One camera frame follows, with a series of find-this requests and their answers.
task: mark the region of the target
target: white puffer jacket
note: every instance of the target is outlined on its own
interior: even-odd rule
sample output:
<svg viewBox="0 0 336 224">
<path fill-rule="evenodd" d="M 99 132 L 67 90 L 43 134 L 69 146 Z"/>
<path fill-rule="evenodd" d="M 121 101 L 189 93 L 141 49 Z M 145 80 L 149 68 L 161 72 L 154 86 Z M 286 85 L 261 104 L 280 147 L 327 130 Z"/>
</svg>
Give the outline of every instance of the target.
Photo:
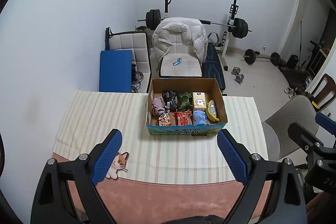
<svg viewBox="0 0 336 224">
<path fill-rule="evenodd" d="M 208 38 L 203 24 L 194 18 L 171 17 L 163 20 L 155 29 L 152 36 L 152 44 L 154 47 L 154 55 L 157 61 L 156 68 L 163 57 L 169 52 L 174 39 L 174 34 L 170 33 L 180 32 L 183 43 L 185 45 L 193 44 L 194 52 L 202 64 L 206 59 L 206 52 L 208 48 Z"/>
</svg>

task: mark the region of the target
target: yellow label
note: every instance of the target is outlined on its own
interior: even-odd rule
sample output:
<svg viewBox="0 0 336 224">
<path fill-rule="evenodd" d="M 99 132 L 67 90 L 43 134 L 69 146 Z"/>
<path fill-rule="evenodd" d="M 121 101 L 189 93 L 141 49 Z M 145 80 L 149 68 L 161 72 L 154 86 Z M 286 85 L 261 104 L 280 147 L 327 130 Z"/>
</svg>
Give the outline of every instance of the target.
<svg viewBox="0 0 336 224">
<path fill-rule="evenodd" d="M 311 103 L 313 104 L 314 107 L 319 108 L 319 106 L 314 101 L 312 101 Z"/>
</svg>

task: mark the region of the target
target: barbell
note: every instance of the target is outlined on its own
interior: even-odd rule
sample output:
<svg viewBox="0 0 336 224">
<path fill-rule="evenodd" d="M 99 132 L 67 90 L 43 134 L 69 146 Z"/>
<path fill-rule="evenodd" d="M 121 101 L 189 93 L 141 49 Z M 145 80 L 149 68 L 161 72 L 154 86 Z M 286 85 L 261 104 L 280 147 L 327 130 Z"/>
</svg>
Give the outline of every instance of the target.
<svg viewBox="0 0 336 224">
<path fill-rule="evenodd" d="M 139 19 L 138 22 L 145 21 L 146 27 L 154 31 L 156 27 L 161 23 L 162 20 L 164 20 L 164 18 L 161 18 L 160 10 L 152 9 L 146 13 L 146 19 Z M 236 38 L 244 38 L 247 36 L 248 32 L 251 32 L 249 30 L 249 27 L 246 21 L 241 18 L 235 18 L 233 25 L 211 22 L 209 20 L 200 20 L 200 22 L 205 25 L 216 24 L 216 25 L 229 27 L 230 28 L 229 32 L 231 32 L 233 37 L 236 37 Z"/>
<path fill-rule="evenodd" d="M 269 59 L 274 66 L 286 65 L 286 62 L 281 59 L 280 54 L 278 54 L 277 52 L 272 53 L 270 57 L 263 57 L 263 56 L 257 57 L 256 56 L 257 54 L 259 55 L 260 52 L 255 52 L 254 50 L 251 49 L 246 50 L 244 54 L 245 62 L 248 63 L 249 65 L 252 65 L 257 58 L 264 58 Z"/>
</svg>

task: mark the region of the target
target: green snack bag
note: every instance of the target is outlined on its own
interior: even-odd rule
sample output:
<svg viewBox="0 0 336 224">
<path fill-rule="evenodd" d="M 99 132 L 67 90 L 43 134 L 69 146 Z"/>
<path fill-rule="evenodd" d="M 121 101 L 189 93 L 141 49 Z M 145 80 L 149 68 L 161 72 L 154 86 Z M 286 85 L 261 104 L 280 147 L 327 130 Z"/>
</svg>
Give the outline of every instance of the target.
<svg viewBox="0 0 336 224">
<path fill-rule="evenodd" d="M 193 93 L 192 92 L 183 92 L 183 93 L 178 93 L 177 98 L 180 101 L 180 105 L 178 107 L 178 110 L 187 110 L 190 108 L 193 108 L 194 106 L 192 105 L 193 101 Z"/>
</svg>

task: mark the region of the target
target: pink leather mat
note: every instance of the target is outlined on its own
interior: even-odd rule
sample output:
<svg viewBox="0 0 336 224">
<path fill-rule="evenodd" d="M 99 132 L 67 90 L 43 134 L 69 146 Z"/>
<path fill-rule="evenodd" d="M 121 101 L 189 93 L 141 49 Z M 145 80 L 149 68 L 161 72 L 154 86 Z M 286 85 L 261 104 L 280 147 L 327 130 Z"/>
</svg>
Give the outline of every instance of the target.
<svg viewBox="0 0 336 224">
<path fill-rule="evenodd" d="M 67 159 L 53 153 L 58 162 Z M 260 216 L 270 181 L 265 182 L 252 218 Z M 69 188 L 77 209 L 85 211 L 74 182 Z M 98 183 L 97 190 L 118 224 L 159 224 L 195 215 L 225 218 L 243 189 L 237 181 L 197 185 L 166 185 L 118 178 Z"/>
</svg>

